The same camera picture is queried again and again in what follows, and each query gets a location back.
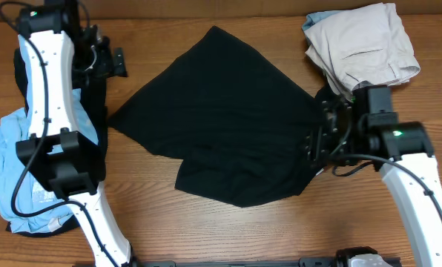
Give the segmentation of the black t-shirt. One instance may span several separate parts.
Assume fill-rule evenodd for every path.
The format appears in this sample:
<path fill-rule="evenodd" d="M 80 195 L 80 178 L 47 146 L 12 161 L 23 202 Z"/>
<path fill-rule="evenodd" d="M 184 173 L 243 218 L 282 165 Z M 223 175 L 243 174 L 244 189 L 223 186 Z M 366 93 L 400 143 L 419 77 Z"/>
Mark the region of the black t-shirt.
<path fill-rule="evenodd" d="M 250 45 L 212 27 L 108 120 L 154 155 L 180 159 L 176 189 L 238 207 L 300 194 L 318 102 Z"/>

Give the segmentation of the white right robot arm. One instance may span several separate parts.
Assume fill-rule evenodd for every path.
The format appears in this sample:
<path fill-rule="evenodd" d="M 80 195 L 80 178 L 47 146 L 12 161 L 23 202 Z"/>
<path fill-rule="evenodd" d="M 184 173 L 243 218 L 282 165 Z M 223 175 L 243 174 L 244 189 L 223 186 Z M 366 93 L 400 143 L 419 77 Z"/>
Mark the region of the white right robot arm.
<path fill-rule="evenodd" d="M 313 168 L 373 166 L 400 212 L 417 266 L 442 266 L 442 185 L 435 150 L 420 122 L 400 122 L 392 90 L 375 85 L 351 99 L 325 86 L 315 96 L 326 118 L 307 136 Z"/>

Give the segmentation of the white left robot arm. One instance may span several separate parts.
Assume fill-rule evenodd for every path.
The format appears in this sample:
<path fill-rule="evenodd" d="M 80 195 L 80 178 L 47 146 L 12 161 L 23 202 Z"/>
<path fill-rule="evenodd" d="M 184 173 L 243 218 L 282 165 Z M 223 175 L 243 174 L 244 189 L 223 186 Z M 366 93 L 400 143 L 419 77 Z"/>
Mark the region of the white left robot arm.
<path fill-rule="evenodd" d="M 105 194 L 105 157 L 76 120 L 73 86 L 126 76 L 121 48 L 111 49 L 93 24 L 81 26 L 80 1 L 23 4 L 14 28 L 31 96 L 28 138 L 16 143 L 24 173 L 56 195 L 77 219 L 97 266 L 136 266 L 130 242 Z"/>

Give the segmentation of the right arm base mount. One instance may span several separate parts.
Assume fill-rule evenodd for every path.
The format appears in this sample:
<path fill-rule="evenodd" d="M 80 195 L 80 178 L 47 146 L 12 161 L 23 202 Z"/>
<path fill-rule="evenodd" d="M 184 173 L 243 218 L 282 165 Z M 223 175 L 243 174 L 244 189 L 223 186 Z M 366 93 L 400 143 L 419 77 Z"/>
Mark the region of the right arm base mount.
<path fill-rule="evenodd" d="M 334 267 L 392 267 L 371 247 L 340 249 L 331 264 Z"/>

